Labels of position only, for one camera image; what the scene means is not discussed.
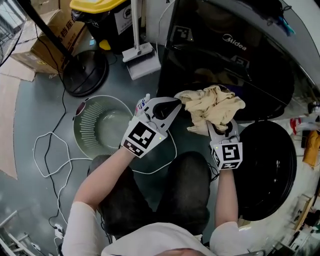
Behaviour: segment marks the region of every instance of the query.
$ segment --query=wire rack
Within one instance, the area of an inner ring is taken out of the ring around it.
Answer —
[[[0,0],[0,66],[15,49],[25,22],[26,13],[16,0]]]

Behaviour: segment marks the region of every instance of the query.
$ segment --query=black trash can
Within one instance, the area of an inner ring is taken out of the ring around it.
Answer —
[[[107,40],[115,54],[121,54],[134,47],[130,0],[110,11],[87,13],[73,9],[71,15],[74,21],[86,24],[98,44]]]

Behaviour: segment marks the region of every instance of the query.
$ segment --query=midea logo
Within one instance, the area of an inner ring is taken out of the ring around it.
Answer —
[[[237,42],[236,40],[234,40],[233,37],[232,37],[232,35],[230,35],[230,34],[224,34],[224,35],[222,36],[222,39],[223,39],[224,41],[226,41],[226,42],[229,42],[229,43],[235,45],[235,46],[238,46],[239,48],[241,48],[241,49],[244,50],[244,51],[247,49],[247,47],[245,47],[245,46],[243,46],[242,44],[240,44],[240,42]]]

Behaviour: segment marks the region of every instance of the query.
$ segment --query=white t-shirt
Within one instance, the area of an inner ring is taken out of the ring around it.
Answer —
[[[104,247],[95,211],[74,202],[63,240],[63,256],[154,256],[167,250],[191,248],[206,256],[235,256],[248,253],[237,223],[224,223],[214,230],[210,249],[190,232],[171,223],[153,223]]]

